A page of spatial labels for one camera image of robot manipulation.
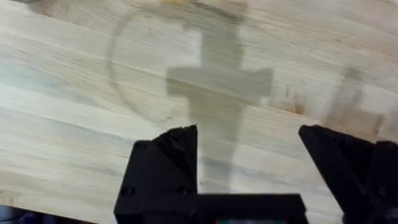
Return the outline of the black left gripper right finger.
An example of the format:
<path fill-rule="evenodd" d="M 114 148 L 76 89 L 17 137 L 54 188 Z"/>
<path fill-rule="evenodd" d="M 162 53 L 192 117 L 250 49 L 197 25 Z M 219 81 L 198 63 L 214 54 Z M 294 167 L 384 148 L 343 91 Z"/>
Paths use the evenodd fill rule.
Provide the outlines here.
<path fill-rule="evenodd" d="M 343 223 L 397 223 L 397 143 L 322 126 L 298 134 L 343 212 Z"/>

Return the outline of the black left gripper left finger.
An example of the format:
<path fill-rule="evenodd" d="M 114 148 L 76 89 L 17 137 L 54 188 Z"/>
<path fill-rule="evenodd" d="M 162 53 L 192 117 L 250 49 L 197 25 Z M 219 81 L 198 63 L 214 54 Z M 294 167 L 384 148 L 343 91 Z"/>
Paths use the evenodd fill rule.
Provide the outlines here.
<path fill-rule="evenodd" d="M 118 223 L 193 223 L 179 195 L 197 193 L 196 125 L 172 128 L 133 145 L 114 206 Z"/>

